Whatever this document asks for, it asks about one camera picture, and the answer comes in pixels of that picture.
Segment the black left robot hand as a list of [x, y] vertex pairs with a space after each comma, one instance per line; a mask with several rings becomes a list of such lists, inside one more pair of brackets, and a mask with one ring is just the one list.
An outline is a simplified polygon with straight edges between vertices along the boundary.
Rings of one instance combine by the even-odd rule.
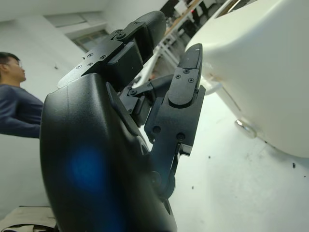
[[161, 11], [139, 17], [47, 95], [41, 168], [59, 232], [177, 230], [169, 197], [204, 100], [202, 45], [191, 46], [173, 74], [130, 86], [165, 31]]

